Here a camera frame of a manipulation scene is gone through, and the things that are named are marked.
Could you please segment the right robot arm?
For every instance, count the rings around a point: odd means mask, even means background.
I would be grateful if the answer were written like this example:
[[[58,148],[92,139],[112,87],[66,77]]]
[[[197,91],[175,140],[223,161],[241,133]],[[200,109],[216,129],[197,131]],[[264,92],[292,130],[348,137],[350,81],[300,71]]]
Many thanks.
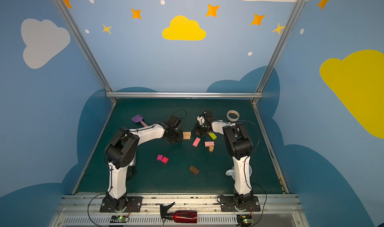
[[[245,210],[254,200],[250,180],[251,150],[254,147],[248,129],[243,122],[228,123],[222,120],[207,121],[199,117],[193,132],[205,136],[209,132],[224,136],[227,151],[234,162],[234,203],[238,210]]]

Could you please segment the yellow-green wood block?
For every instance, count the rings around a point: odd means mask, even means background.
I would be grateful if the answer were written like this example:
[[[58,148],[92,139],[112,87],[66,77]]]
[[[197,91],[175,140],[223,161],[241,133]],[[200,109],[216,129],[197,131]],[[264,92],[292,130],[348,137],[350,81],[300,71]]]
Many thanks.
[[[209,132],[208,135],[210,136],[210,138],[212,140],[216,140],[217,139],[217,136],[213,132]]]

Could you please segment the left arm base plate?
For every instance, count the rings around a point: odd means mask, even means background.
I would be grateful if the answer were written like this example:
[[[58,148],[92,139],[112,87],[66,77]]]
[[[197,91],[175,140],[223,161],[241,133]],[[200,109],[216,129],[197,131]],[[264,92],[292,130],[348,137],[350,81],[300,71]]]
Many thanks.
[[[119,199],[104,197],[100,213],[139,213],[142,206],[142,197],[126,197]]]

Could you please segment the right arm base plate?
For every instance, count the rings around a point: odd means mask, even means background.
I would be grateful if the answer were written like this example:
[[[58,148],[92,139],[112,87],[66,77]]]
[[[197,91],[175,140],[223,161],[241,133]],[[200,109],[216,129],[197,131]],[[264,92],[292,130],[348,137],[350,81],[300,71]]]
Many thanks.
[[[222,212],[260,212],[261,206],[259,199],[254,197],[254,200],[243,207],[236,207],[234,196],[219,195],[217,198]]]

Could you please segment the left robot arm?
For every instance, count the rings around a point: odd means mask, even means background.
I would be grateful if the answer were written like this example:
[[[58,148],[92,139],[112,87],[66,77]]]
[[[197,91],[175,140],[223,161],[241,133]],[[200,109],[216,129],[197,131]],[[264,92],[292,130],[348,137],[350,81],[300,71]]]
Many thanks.
[[[127,199],[127,173],[135,161],[138,146],[155,139],[173,144],[183,140],[183,131],[165,123],[138,129],[120,128],[105,150],[110,168],[109,188],[103,198],[101,213],[123,213],[130,210]]]

